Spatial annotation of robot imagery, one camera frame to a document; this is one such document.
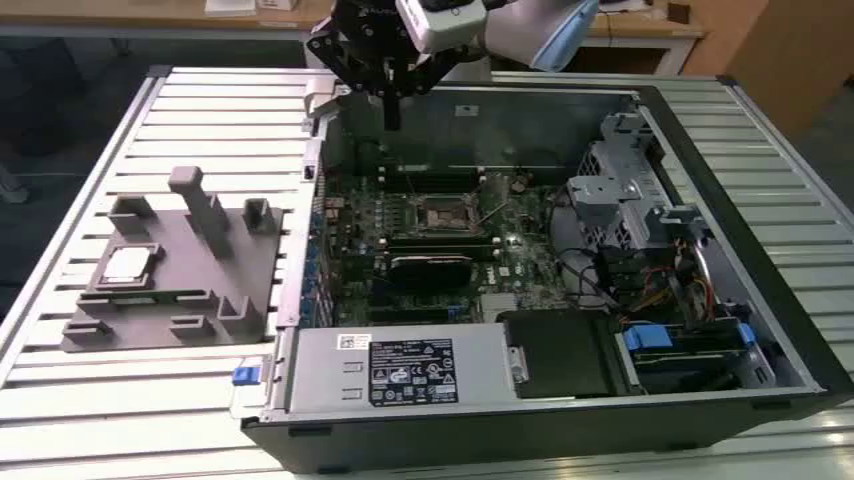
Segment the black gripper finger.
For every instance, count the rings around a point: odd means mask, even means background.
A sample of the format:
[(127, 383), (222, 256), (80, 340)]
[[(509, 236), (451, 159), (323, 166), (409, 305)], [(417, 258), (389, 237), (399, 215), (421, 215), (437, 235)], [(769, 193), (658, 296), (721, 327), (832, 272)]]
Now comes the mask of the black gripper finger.
[(315, 26), (306, 46), (354, 91), (378, 99), (385, 128), (393, 129), (394, 89), (381, 52), (363, 39), (351, 40), (346, 37), (334, 20), (325, 20)]
[(393, 128), (402, 126), (402, 102), (405, 98), (426, 94), (461, 62), (461, 50), (449, 49), (429, 55), (427, 59), (410, 65), (393, 63)]

